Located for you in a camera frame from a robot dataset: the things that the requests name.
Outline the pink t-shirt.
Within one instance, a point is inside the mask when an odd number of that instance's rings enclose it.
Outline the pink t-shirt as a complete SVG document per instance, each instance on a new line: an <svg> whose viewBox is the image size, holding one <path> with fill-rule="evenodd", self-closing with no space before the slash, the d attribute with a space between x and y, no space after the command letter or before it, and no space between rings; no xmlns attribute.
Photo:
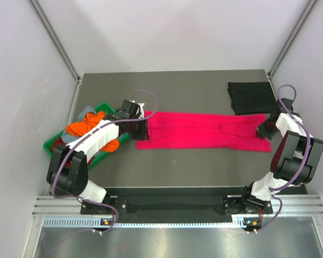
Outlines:
<svg viewBox="0 0 323 258"><path fill-rule="evenodd" d="M156 112L148 119L150 139L138 141L137 149L230 148L270 152L271 143L256 136L266 115L247 116Z"/></svg>

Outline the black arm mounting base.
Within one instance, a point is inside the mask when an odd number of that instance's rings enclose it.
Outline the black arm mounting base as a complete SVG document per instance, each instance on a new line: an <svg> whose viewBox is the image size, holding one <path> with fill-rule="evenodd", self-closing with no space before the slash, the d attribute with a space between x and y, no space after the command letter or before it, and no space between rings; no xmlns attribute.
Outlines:
<svg viewBox="0 0 323 258"><path fill-rule="evenodd" d="M102 203L112 205L121 214L157 210L271 214L271 202L258 200L250 192L249 187L108 188Z"/></svg>

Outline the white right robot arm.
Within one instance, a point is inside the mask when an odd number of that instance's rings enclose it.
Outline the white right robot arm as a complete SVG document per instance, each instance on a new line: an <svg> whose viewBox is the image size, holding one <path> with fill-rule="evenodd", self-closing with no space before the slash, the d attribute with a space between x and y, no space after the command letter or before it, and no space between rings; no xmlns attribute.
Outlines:
<svg viewBox="0 0 323 258"><path fill-rule="evenodd" d="M256 135L271 139L277 133L282 140L272 158L270 171L259 181L245 186L241 208L247 213L265 211L272 194L294 185L307 184L314 177L321 155L323 140L305 129L298 113L293 111L293 100L282 98L270 117L260 124Z"/></svg>

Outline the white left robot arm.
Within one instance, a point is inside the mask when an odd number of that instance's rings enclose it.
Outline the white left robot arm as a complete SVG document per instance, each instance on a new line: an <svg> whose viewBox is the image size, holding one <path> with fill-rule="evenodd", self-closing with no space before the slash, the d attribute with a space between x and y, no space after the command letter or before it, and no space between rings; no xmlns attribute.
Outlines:
<svg viewBox="0 0 323 258"><path fill-rule="evenodd" d="M55 198L77 197L93 205L99 213L111 208L111 196L103 187L89 179L88 163L103 147L128 135L134 140L149 139L148 117L144 104L125 100L114 113L89 114L79 129L71 126L69 132L77 133L78 139L53 148L46 180Z"/></svg>

